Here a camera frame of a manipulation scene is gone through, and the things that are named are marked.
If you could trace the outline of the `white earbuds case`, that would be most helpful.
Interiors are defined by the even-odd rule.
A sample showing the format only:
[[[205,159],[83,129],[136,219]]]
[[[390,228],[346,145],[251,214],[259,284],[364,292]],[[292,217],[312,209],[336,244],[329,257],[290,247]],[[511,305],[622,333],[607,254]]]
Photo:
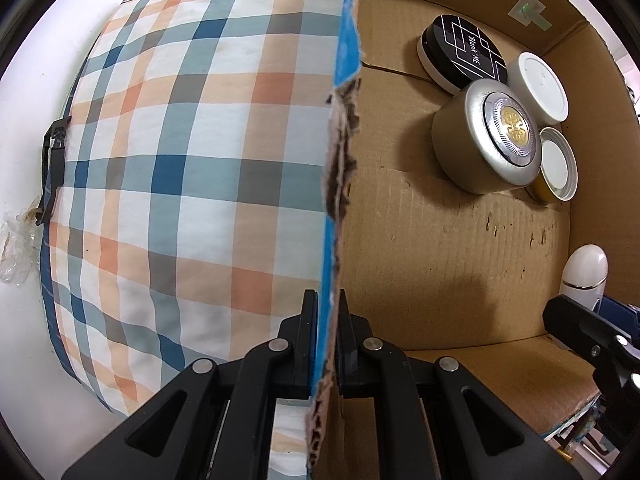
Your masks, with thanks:
[[[595,244],[577,248],[565,263],[560,295],[567,296],[590,311],[597,310],[608,278],[608,257]]]

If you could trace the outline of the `plaid tablecloth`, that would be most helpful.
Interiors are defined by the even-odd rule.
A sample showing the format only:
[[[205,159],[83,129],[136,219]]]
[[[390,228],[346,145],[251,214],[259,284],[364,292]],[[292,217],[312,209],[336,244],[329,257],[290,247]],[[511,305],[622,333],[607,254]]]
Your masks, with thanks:
[[[343,0],[124,0],[70,92],[41,290],[63,370],[129,416],[320,285]]]

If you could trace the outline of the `black round tin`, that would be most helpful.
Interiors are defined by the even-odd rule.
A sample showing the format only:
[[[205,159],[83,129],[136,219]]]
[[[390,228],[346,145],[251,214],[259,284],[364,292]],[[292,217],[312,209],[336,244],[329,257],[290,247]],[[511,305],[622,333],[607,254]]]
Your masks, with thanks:
[[[508,83],[506,62],[498,47],[459,15],[437,15],[419,37],[416,53],[431,80],[449,94],[480,79]]]

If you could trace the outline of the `silver round tin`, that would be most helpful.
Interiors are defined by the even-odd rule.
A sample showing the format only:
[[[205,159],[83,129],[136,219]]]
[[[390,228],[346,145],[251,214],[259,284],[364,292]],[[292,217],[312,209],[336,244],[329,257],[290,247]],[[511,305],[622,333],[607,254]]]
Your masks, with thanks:
[[[442,170],[470,193],[525,188],[538,177],[536,122],[499,81],[479,79],[458,92],[435,113],[431,138]]]

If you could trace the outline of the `cardboard box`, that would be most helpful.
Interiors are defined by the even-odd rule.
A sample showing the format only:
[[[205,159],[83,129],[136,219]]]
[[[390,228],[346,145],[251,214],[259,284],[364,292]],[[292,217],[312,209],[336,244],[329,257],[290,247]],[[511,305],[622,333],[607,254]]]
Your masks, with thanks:
[[[432,81],[416,53],[440,14],[475,24],[506,66],[532,52],[558,75],[570,114],[544,127],[575,154],[572,200],[538,203],[528,185],[477,195],[442,170],[432,122],[457,93]],[[326,199],[335,220],[330,372],[312,476],[383,479],[372,399],[338,390],[342,297],[410,358],[459,361],[576,469],[570,448],[550,441],[599,429],[598,360],[548,333],[542,314],[587,244],[608,257],[602,299],[639,301],[639,121],[614,58],[570,0],[346,0],[343,16]]]

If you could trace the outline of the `crumpled clear plastic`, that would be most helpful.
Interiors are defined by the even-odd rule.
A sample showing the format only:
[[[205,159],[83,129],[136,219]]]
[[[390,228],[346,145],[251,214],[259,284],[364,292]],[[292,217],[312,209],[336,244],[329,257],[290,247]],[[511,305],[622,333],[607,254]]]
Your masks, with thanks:
[[[21,286],[38,266],[41,229],[38,207],[1,219],[1,283]]]

